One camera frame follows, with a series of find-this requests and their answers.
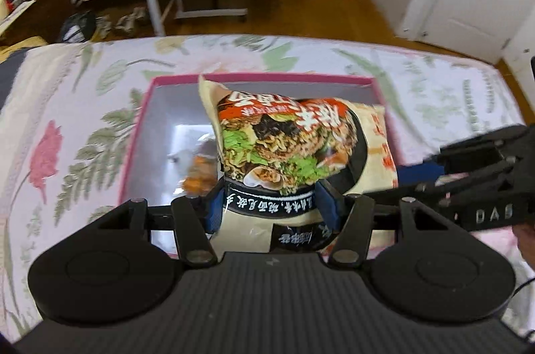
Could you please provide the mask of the orange candy bag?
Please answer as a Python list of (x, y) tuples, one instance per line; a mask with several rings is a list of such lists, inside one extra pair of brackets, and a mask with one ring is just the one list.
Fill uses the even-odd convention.
[(195, 155), (181, 188), (188, 197), (204, 197), (218, 182), (218, 163), (215, 157)]

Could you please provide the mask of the beige instant noodle packet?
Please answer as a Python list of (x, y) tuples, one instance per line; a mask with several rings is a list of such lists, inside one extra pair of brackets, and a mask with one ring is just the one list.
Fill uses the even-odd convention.
[[(294, 99), (275, 93), (234, 91), (199, 79), (199, 93), (215, 132), (225, 186), (261, 188), (277, 197), (294, 197), (326, 179), (343, 196), (362, 194), (356, 182), (356, 150), (384, 133), (373, 106), (339, 98)], [(373, 166), (396, 187), (398, 177), (389, 148)]]

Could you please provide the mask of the pink storage box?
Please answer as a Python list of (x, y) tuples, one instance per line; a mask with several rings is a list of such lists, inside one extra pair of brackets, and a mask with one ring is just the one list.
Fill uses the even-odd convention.
[[(212, 74), (209, 79), (234, 91), (268, 92), (294, 99), (339, 98), (373, 106), (384, 135), (373, 140), (372, 128), (361, 126), (365, 142), (357, 147), (359, 190), (392, 187), (373, 166), (389, 148), (394, 162), (399, 150), (392, 120), (384, 109), (375, 79), (360, 76), (304, 73)], [(121, 202), (147, 199), (150, 237), (169, 254), (178, 252), (170, 231), (171, 203), (186, 196), (182, 185), (196, 156), (216, 160), (215, 137), (199, 95), (195, 75), (156, 78), (143, 101), (121, 184)], [(335, 231), (322, 219), (316, 203), (332, 203), (326, 189), (310, 189), (294, 197), (277, 197), (261, 188), (239, 190), (216, 185), (191, 205), (217, 253), (311, 253), (329, 247)]]

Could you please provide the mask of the floral bed sheet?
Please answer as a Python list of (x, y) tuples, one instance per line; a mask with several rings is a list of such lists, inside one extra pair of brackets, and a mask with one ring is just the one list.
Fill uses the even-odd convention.
[(396, 185), (395, 167), (519, 124), (499, 72), (470, 59), (385, 45), (257, 35), (194, 35), (48, 45), (23, 58), (1, 111), (1, 331), (40, 321), (33, 260), (121, 200), (136, 120), (159, 76), (308, 73), (373, 79), (357, 111), (368, 140), (361, 191)]

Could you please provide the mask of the dark wooden nightstand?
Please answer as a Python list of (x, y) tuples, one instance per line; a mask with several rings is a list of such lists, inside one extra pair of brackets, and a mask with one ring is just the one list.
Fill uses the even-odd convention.
[(56, 43), (65, 21), (75, 13), (72, 0), (35, 0), (1, 33), (1, 45), (10, 46), (34, 36)]

